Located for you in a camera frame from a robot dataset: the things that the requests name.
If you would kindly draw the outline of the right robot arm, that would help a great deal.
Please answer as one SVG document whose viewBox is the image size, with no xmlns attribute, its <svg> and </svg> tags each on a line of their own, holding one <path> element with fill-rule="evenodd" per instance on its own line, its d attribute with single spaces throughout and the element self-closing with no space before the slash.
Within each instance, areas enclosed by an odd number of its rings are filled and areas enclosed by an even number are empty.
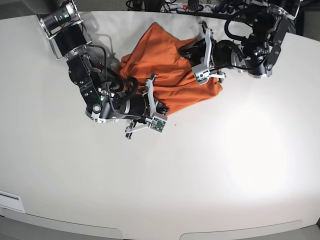
<svg viewBox="0 0 320 240">
<path fill-rule="evenodd" d="M 73 0 L 24 3 L 36 14 L 56 59 L 66 59 L 69 78 L 78 86 L 86 104 L 85 114 L 92 121 L 100 124 L 129 121 L 125 130 L 127 139 L 143 129 L 163 132 L 169 109 L 154 97 L 154 73 L 139 90 L 135 77 L 123 80 L 108 68 L 106 49 L 92 43 Z"/>
</svg>

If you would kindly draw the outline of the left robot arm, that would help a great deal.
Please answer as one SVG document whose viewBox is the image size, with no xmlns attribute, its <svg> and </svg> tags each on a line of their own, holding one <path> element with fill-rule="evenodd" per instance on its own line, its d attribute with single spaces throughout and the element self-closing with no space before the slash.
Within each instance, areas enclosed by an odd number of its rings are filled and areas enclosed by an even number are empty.
<svg viewBox="0 0 320 240">
<path fill-rule="evenodd" d="M 226 13 L 227 39 L 214 39 L 214 30 L 201 22 L 203 39 L 178 49 L 193 64 L 191 70 L 199 85 L 210 78 L 222 82 L 223 69 L 246 72 L 261 79 L 272 75 L 281 45 L 292 21 L 298 16 L 300 0 L 219 0 L 211 8 Z"/>
</svg>

